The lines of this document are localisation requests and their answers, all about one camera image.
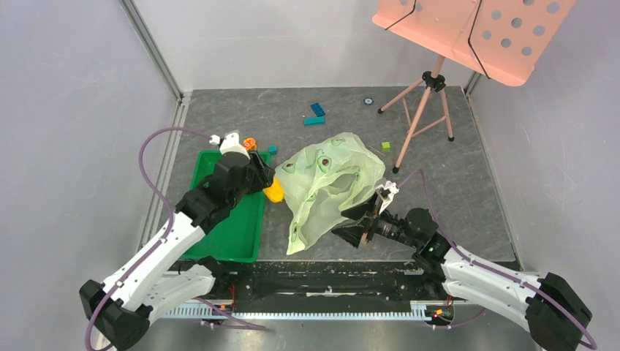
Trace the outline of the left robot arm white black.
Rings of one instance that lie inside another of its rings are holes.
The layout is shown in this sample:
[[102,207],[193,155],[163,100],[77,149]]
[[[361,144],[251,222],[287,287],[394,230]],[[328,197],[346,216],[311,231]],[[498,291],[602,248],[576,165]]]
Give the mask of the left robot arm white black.
[[117,350],[138,343],[161,317],[183,303],[209,294],[224,296],[229,277],[216,261],[195,264],[174,278],[163,274],[201,241],[247,196],[273,186],[276,171],[256,151],[227,152],[184,194],[159,232],[127,263],[103,282],[89,279],[79,290],[88,319],[85,344],[92,350],[97,329]]

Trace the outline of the yellow fake fruit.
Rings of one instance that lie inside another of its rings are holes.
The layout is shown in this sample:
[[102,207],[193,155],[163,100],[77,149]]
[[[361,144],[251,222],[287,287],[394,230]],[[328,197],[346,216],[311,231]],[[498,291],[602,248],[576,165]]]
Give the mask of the yellow fake fruit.
[[272,184],[264,188],[262,192],[272,203],[280,203],[284,200],[284,190],[276,176],[273,177]]

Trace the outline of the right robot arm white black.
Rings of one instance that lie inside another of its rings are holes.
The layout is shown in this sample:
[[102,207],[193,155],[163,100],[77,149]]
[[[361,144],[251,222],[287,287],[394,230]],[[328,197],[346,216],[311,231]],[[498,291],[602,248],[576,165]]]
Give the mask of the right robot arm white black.
[[429,210],[411,209],[404,218],[362,205],[346,216],[358,219],[332,230],[353,247],[380,235],[414,248],[422,287],[431,298],[445,294],[476,303],[529,332],[544,350],[594,345],[586,329],[592,313],[561,276],[512,271],[468,252],[444,237]]

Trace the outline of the pale green plastic bag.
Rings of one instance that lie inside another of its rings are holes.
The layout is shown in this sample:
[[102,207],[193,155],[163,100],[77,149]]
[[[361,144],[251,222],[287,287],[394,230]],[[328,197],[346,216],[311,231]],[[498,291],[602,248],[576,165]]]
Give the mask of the pale green plastic bag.
[[384,173],[385,163],[351,132],[306,146],[277,166],[292,212],[287,254],[308,249],[345,222],[341,212],[368,200]]

